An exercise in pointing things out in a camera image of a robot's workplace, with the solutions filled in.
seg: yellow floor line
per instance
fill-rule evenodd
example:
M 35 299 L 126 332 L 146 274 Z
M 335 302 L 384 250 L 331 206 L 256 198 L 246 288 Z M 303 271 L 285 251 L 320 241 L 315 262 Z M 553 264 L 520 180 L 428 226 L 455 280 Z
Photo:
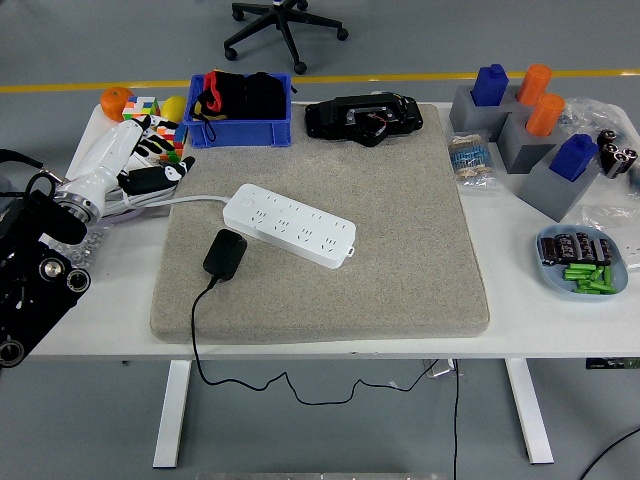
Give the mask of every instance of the yellow floor line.
M 387 73 L 380 75 L 328 75 L 328 76 L 293 76 L 294 85 L 322 83 L 364 83 L 364 82 L 433 82 L 444 80 L 473 80 L 478 72 L 443 72 L 443 73 Z M 525 72 L 508 72 L 509 78 L 522 78 Z M 608 70 L 554 70 L 555 78 L 577 77 L 628 77 L 640 76 L 640 69 L 608 69 Z M 2 93 L 42 93 L 81 90 L 104 90 L 113 86 L 132 89 L 142 88 L 188 88 L 189 80 L 156 80 L 156 81 L 121 81 L 95 83 L 49 83 L 34 85 L 0 86 Z

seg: rubik's cube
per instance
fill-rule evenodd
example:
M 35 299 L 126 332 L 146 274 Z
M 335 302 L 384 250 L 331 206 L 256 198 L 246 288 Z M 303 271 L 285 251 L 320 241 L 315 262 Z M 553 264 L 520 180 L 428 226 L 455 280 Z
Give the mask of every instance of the rubik's cube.
M 158 126 L 156 133 L 173 145 L 173 152 L 162 152 L 160 160 L 177 163 L 182 159 L 184 145 L 187 143 L 187 126 L 183 123 L 178 124 L 178 128 L 172 130 L 167 127 Z
M 156 97 L 129 97 L 122 116 L 125 120 L 142 117 L 143 115 L 160 115 L 160 107 Z

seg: gray floor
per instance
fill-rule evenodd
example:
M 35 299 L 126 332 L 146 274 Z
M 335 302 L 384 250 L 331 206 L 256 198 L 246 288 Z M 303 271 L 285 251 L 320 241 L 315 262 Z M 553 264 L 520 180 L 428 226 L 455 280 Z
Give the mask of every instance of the gray floor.
M 291 72 L 273 29 L 238 45 L 226 0 L 97 2 L 0 0 L 0 88 L 32 84 L 186 80 L 214 67 Z M 638 69 L 634 0 L 319 0 L 310 11 L 340 19 L 351 36 L 294 25 L 306 76 L 473 72 L 501 63 L 554 70 Z M 394 90 L 451 101 L 458 81 L 298 83 L 295 100 Z M 0 148 L 64 171 L 101 89 L 0 94 Z M 550 91 L 624 108 L 640 125 L 640 77 L 554 78 Z M 138 93 L 167 98 L 185 89 Z M 31 172 L 3 165 L 16 186 Z M 462 362 L 460 479 L 574 479 L 607 445 L 640 424 L 638 372 L 587 371 L 584 359 L 530 362 L 555 464 L 531 466 L 505 367 Z M 216 378 L 264 384 L 291 373 L 309 401 L 348 396 L 351 385 L 408 386 L 417 361 L 220 362 Z M 437 472 L 452 477 L 453 379 L 422 380 L 411 393 L 358 387 L 344 406 L 305 407 L 283 383 L 264 393 L 210 388 L 194 375 L 179 468 L 153 470 L 168 363 L 27 360 L 0 375 L 0 477 L 193 479 L 198 472 Z M 587 479 L 640 477 L 639 438 L 612 450 Z

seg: gray felt mat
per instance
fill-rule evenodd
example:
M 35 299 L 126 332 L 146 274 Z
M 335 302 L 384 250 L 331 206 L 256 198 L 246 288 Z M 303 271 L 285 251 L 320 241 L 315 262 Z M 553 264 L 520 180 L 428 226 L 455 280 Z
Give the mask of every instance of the gray felt mat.
M 293 106 L 292 145 L 188 148 L 196 164 L 176 196 L 232 196 L 253 183 L 351 220 L 355 253 L 329 269 L 245 236 L 233 280 L 196 310 L 199 343 L 274 344 L 471 337 L 489 313 L 433 106 L 424 127 L 374 148 L 311 139 Z M 225 228 L 222 203 L 174 205 L 151 311 L 151 330 L 190 341 L 190 312 L 209 275 L 202 261 Z

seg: office chair base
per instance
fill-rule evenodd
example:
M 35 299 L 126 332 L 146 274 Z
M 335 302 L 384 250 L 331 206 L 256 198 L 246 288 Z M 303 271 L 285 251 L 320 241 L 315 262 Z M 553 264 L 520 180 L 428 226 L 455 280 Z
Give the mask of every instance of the office chair base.
M 300 60 L 298 50 L 289 29 L 289 22 L 336 28 L 336 36 L 340 41 L 346 40 L 349 36 L 349 31 L 346 28 L 342 28 L 342 22 L 304 13 L 308 5 L 306 0 L 285 0 L 279 5 L 276 5 L 276 2 L 274 2 L 274 6 L 272 7 L 247 3 L 233 3 L 232 13 L 234 20 L 238 22 L 244 20 L 245 13 L 259 15 L 260 17 L 224 42 L 225 58 L 230 61 L 236 60 L 238 58 L 238 52 L 234 48 L 231 48 L 232 45 L 270 25 L 274 25 L 276 29 L 282 33 L 289 52 L 293 57 L 294 71 L 298 75 L 302 75 L 307 71 L 307 65 Z M 295 6 L 298 7 L 300 12 L 293 10 Z

